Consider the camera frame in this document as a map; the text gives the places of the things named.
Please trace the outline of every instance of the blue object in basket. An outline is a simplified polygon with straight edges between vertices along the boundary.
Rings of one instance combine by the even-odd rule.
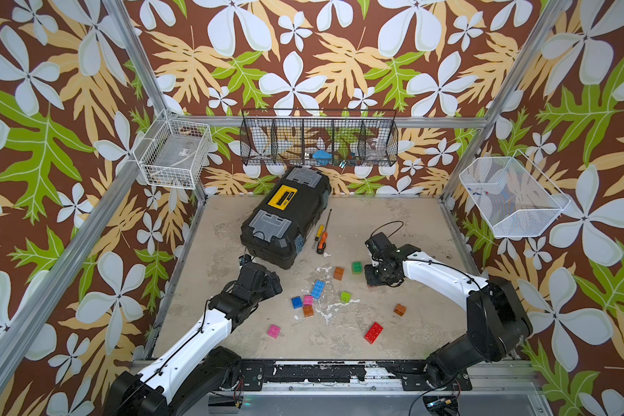
[[[314,297],[315,299],[319,299],[324,286],[326,286],[326,284],[323,281],[317,280],[316,283],[314,283],[314,287],[312,288],[312,297]]]
[[[325,164],[329,164],[333,156],[328,152],[324,152],[323,150],[317,150],[312,155],[312,158],[316,159],[319,163],[326,162]]]

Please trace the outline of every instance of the blue lego brick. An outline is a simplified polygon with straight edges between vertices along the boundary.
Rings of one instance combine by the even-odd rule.
[[[323,281],[317,280],[317,282],[314,283],[314,288],[312,289],[312,297],[318,299],[319,296],[321,296],[324,286],[326,286],[326,284]]]
[[[299,307],[303,307],[303,301],[300,296],[292,297],[291,304],[293,304],[293,309],[298,309]]]

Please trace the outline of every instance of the black wire basket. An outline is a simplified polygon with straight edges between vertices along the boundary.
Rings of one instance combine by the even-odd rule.
[[[367,116],[365,111],[325,109],[319,116],[277,115],[282,112],[289,110],[243,109],[243,164],[392,166],[397,161],[395,111]],[[291,109],[291,114],[299,112],[307,111]]]

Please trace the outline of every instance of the black toolbox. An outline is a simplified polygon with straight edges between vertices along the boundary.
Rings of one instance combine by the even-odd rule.
[[[240,242],[251,255],[290,268],[330,194],[327,176],[311,168],[290,168],[243,222]]]

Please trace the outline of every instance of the stained floor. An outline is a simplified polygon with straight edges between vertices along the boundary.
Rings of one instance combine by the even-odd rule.
[[[206,300],[238,277],[238,257],[244,250],[240,226],[260,200],[258,196],[210,197],[154,356],[183,336],[200,319]],[[329,207],[333,208],[330,255],[317,254],[311,238],[289,270],[257,259],[277,272],[283,292],[260,303],[220,345],[243,358],[420,359],[466,331],[465,311],[429,287],[408,279],[397,288],[368,287],[362,274],[352,275],[350,270],[351,262],[369,263],[364,241],[376,227],[394,220],[404,221],[405,226],[391,237],[393,244],[416,245],[464,270],[437,200],[336,197]],[[345,268],[342,281],[333,279],[336,266]],[[302,309],[292,308],[291,298],[309,294],[317,279],[326,286],[315,301],[314,316],[304,318]],[[351,293],[351,303],[340,302],[342,292]],[[402,317],[393,312],[397,304],[407,307]],[[374,322],[384,330],[370,345],[363,336]],[[270,325],[281,328],[277,339],[267,335]]]

